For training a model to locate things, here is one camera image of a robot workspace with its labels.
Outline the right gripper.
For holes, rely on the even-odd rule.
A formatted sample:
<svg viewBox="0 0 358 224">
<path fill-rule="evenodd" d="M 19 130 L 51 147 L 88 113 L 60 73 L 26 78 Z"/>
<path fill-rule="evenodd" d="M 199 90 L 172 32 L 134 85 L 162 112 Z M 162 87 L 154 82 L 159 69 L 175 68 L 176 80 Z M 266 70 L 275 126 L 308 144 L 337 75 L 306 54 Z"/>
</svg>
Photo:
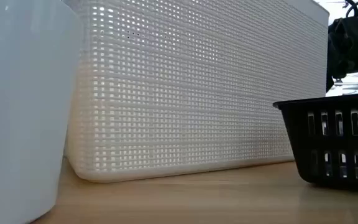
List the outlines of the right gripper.
<svg viewBox="0 0 358 224">
<path fill-rule="evenodd" d="M 348 61 L 347 57 L 353 47 L 348 37 L 344 23 L 350 25 L 356 22 L 357 17 L 342 17 L 335 19 L 328 27 L 328 59 L 326 67 L 326 92 L 334 85 L 333 78 L 344 78 L 349 73 L 357 73 L 356 63 Z"/>
</svg>

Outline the small black slotted basket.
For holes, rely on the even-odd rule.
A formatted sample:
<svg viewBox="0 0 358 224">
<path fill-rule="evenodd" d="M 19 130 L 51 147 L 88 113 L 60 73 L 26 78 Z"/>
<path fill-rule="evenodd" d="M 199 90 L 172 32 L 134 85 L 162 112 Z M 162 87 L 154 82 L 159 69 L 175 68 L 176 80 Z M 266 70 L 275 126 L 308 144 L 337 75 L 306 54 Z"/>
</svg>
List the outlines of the small black slotted basket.
<svg viewBox="0 0 358 224">
<path fill-rule="evenodd" d="M 358 94 L 279 101 L 300 177 L 358 190 Z"/>
</svg>

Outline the large white woven basket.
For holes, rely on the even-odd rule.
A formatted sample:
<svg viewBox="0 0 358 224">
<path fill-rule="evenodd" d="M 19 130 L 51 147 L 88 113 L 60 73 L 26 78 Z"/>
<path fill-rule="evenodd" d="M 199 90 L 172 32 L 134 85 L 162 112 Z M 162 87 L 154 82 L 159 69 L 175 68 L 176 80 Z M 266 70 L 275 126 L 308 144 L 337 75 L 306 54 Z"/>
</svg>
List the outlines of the large white woven basket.
<svg viewBox="0 0 358 224">
<path fill-rule="evenodd" d="M 292 161 L 277 101 L 326 93 L 315 0 L 64 0 L 84 25 L 65 155 L 92 182 Z"/>
</svg>

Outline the translucent plastic bin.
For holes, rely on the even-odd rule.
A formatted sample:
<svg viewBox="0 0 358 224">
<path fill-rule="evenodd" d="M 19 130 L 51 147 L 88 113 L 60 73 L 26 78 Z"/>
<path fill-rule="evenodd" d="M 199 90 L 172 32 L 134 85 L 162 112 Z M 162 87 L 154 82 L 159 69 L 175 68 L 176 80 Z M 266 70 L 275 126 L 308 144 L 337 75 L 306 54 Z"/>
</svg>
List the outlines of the translucent plastic bin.
<svg viewBox="0 0 358 224">
<path fill-rule="evenodd" d="M 55 205 L 82 31 L 63 0 L 0 0 L 0 224 Z"/>
</svg>

